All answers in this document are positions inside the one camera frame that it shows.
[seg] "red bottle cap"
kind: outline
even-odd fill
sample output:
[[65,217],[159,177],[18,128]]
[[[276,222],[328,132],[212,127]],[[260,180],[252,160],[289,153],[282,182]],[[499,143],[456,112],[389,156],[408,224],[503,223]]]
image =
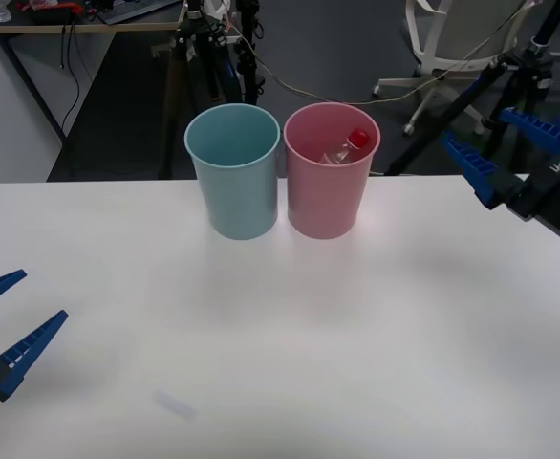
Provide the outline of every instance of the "red bottle cap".
[[348,140],[352,145],[356,148],[362,148],[367,143],[369,143],[369,136],[365,131],[362,129],[355,129],[350,136],[348,136]]

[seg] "white wall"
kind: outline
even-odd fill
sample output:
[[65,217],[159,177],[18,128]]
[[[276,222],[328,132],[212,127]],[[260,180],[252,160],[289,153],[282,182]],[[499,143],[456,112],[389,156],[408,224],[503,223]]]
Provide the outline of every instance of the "white wall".
[[[112,37],[111,34],[79,36],[81,51],[93,77]],[[59,68],[60,36],[21,36],[13,40],[13,47],[55,118],[62,120],[74,102],[75,84],[67,69]],[[81,83],[81,104],[90,83],[74,48],[72,62]],[[76,113],[77,110],[69,118],[67,130]],[[0,183],[45,182],[60,149],[59,138],[0,48]]]

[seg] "blue cup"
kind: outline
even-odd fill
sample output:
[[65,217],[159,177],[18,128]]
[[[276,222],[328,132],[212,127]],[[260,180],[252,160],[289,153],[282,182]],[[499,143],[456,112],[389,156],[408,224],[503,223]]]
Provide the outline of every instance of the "blue cup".
[[184,133],[210,222],[229,239],[253,239],[278,218],[275,149],[280,126],[265,110],[233,103],[211,108]]

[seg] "wire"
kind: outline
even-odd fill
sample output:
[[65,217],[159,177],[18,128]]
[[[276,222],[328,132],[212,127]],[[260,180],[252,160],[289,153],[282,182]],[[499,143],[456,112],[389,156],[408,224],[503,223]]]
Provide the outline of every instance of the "wire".
[[78,59],[80,60],[82,67],[85,69],[87,77],[89,77],[89,81],[91,81],[91,84],[93,84],[91,72],[89,72],[89,67],[87,67],[87,64],[85,64],[85,59],[82,58],[82,53],[80,52],[80,46],[78,46],[78,33],[76,33],[76,31],[74,32],[74,43],[76,44],[76,53],[78,54]]
[[80,83],[78,83],[78,78],[76,78],[74,70],[72,70],[72,62],[70,60],[70,48],[71,48],[71,45],[72,45],[72,35],[74,34],[74,29],[75,29],[75,22],[72,23],[72,27],[70,28],[70,33],[68,34],[68,53],[66,55],[66,60],[68,61],[68,70],[70,71],[70,75],[72,75],[72,78],[74,79],[74,82],[76,83],[76,100],[74,101],[74,103],[72,104],[72,107],[70,107],[70,110],[68,110],[68,113],[66,113],[66,116],[63,118],[63,121],[61,122],[61,130],[62,131],[64,131],[64,127],[66,125],[66,120],[68,119],[70,114],[74,111],[76,105],[78,104],[78,101],[80,100]]
[[[225,0],[221,0],[223,2],[223,4],[225,5],[225,8],[228,11],[228,6],[225,2]],[[481,48],[483,48],[485,45],[488,44],[488,42],[494,38],[494,36],[507,24],[509,23],[511,20],[513,20],[518,14],[520,14],[520,12],[525,8],[525,6],[530,2],[531,0],[525,0],[517,9],[516,11],[508,18],[506,19],[486,40],[484,40],[482,43],[480,43],[478,46],[476,46],[473,50],[471,50],[463,59],[461,59],[459,62],[457,62],[456,64],[454,64],[453,66],[451,66],[450,68],[448,68],[447,70],[445,70],[444,72],[442,72],[441,74],[439,74],[438,76],[434,76],[431,79],[429,79],[428,81],[425,81],[423,84],[421,84],[420,86],[417,86],[416,88],[414,88],[413,90],[407,92],[406,94],[398,97],[398,98],[383,98],[383,99],[378,99],[378,100],[369,100],[369,101],[357,101],[357,102],[347,102],[347,101],[341,101],[341,100],[333,100],[333,99],[329,99],[329,98],[323,98],[320,97],[316,94],[313,93],[309,93],[307,91],[303,91],[301,89],[295,88],[293,86],[290,86],[288,83],[285,83],[280,77],[276,76],[268,67],[268,65],[265,63],[265,61],[261,58],[260,55],[258,55],[253,47],[250,45],[250,43],[248,43],[248,41],[244,38],[244,36],[242,35],[242,33],[238,30],[238,28],[230,21],[229,16],[227,14],[226,16],[226,21],[227,21],[227,25],[230,29],[233,29],[235,32],[237,32],[240,37],[246,42],[248,48],[250,49],[250,51],[254,54],[254,56],[257,58],[257,60],[259,61],[259,63],[261,64],[261,66],[266,70],[266,72],[268,72],[268,74],[273,78],[273,80],[278,83],[283,89],[296,94],[298,96],[301,96],[303,98],[310,98],[310,99],[314,99],[314,100],[322,100],[322,101],[326,101],[326,102],[339,102],[339,103],[344,103],[347,105],[374,105],[377,103],[385,103],[385,102],[395,102],[395,101],[399,101],[399,100],[404,100],[406,98],[409,98],[410,96],[412,96],[413,94],[415,94],[416,92],[418,92],[419,90],[421,90],[422,88],[428,86],[431,83],[434,83],[435,81],[438,81],[442,78],[444,78],[447,74],[449,74],[450,72],[452,72],[453,70],[455,70],[456,68],[458,68],[458,71],[460,71],[462,68],[464,68],[469,62],[470,62],[470,58],[475,55]]]

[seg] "chair wheel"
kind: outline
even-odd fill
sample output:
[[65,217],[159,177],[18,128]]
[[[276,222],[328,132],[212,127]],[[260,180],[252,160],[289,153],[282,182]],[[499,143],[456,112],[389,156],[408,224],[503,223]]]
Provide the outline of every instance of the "chair wheel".
[[403,137],[410,137],[414,134],[414,125],[407,123],[403,126]]

